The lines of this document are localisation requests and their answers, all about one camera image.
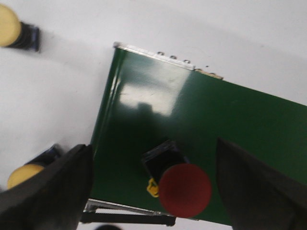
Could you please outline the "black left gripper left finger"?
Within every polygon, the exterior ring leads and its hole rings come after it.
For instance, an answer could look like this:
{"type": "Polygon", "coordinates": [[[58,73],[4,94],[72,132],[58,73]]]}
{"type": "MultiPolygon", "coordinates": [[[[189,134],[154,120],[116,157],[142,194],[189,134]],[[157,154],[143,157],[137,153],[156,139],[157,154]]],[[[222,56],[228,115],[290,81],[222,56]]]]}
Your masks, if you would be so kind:
{"type": "Polygon", "coordinates": [[[92,147],[77,145],[0,194],[2,230],[75,230],[94,181],[92,147]]]}

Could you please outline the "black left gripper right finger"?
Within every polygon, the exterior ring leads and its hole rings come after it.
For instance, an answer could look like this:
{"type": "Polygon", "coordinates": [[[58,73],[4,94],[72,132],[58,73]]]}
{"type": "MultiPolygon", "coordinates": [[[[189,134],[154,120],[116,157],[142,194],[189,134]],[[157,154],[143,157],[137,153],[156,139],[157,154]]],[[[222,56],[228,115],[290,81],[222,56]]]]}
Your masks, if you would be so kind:
{"type": "Polygon", "coordinates": [[[234,230],[305,230],[307,187],[235,143],[216,146],[216,182],[234,230]]]}

